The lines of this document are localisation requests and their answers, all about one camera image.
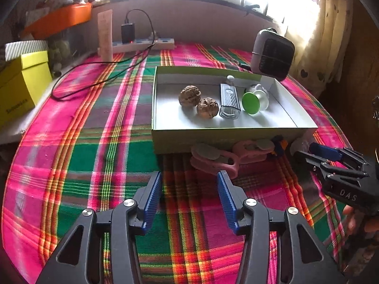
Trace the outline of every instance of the finger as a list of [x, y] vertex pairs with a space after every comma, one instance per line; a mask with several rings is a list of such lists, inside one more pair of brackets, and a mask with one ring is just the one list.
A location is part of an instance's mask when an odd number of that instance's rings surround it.
[[348, 215], [348, 214], [353, 213], [353, 212], [354, 212], [354, 208], [349, 206], [349, 205], [346, 205], [345, 208], [343, 209], [342, 214]]
[[350, 221], [347, 223], [347, 234], [351, 235], [357, 227], [357, 219], [355, 215], [352, 214]]
[[352, 217], [353, 217], [353, 213], [349, 214], [346, 217], [346, 229], [345, 229], [345, 235], [346, 236], [350, 236], [351, 235], [351, 232], [349, 231], [349, 223], [350, 223], [350, 220], [351, 220]]
[[379, 217], [370, 219], [365, 225], [365, 231], [367, 233], [379, 231]]

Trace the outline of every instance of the orange shelf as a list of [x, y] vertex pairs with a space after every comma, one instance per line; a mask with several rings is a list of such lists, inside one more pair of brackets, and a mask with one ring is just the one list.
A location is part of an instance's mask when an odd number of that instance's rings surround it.
[[32, 34], [34, 39], [44, 40], [69, 27], [89, 21], [91, 19], [91, 9], [92, 5], [90, 3], [61, 7], [27, 26], [21, 32], [21, 37]]

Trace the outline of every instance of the pink clothespin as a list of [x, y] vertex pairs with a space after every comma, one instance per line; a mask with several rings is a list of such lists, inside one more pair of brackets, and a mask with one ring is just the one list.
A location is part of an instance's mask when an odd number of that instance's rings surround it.
[[272, 141], [267, 139], [240, 141], [233, 146], [233, 153], [239, 157], [240, 164], [264, 161], [267, 154], [275, 148]]
[[207, 144], [199, 143], [191, 147], [191, 165], [212, 175], [225, 170], [230, 179], [238, 176], [239, 157], [232, 152], [218, 150]]

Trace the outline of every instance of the open box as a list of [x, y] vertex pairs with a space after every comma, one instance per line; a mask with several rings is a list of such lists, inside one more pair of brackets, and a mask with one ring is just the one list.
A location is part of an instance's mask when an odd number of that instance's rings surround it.
[[[217, 115], [206, 120], [196, 107], [182, 107], [178, 96], [187, 85], [197, 86], [201, 98], [211, 97], [220, 105], [220, 83], [233, 75], [241, 114], [235, 120]], [[260, 83], [269, 92], [265, 111], [250, 115], [241, 104], [245, 88]], [[247, 72], [187, 66], [158, 66], [155, 69], [152, 108], [152, 138], [156, 154], [190, 152], [195, 143], [207, 143], [223, 150], [242, 140], [276, 135], [291, 143], [317, 125], [297, 100], [274, 78]]]

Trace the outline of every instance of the table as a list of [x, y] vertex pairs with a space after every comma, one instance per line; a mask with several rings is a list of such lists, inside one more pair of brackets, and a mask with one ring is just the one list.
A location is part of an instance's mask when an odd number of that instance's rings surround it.
[[[114, 55], [122, 60], [123, 54]], [[2, 241], [20, 274], [35, 283], [60, 238], [84, 208], [107, 210], [146, 185], [159, 169], [151, 141], [152, 83], [159, 65], [241, 70], [251, 53], [202, 44], [177, 44], [152, 51], [124, 77], [72, 96], [48, 99], [26, 131], [8, 177], [2, 212]], [[88, 61], [99, 60], [98, 57]], [[75, 69], [57, 93], [77, 90], [135, 63]], [[318, 125], [314, 138], [349, 146], [344, 134], [302, 86], [282, 84]], [[228, 229], [215, 178], [190, 166], [189, 154], [164, 155], [163, 199], [148, 235], [137, 238], [144, 280], [158, 283], [233, 283], [243, 238]], [[234, 184], [270, 208], [296, 206], [342, 264], [343, 204], [321, 192], [320, 182], [291, 158], [244, 165]], [[109, 280], [109, 252], [104, 261]], [[269, 283], [275, 283], [276, 241], [270, 240]]]
[[[65, 73], [75, 65], [83, 63], [88, 56], [89, 54], [85, 54], [80, 58], [77, 58], [69, 67], [62, 69], [62, 73]], [[46, 91], [42, 94], [40, 100], [33, 109], [0, 128], [0, 145], [21, 141], [22, 136], [35, 119], [42, 105], [45, 103], [46, 99], [50, 97], [51, 90], [56, 80], [57, 79], [53, 79], [53, 81], [49, 84]]]

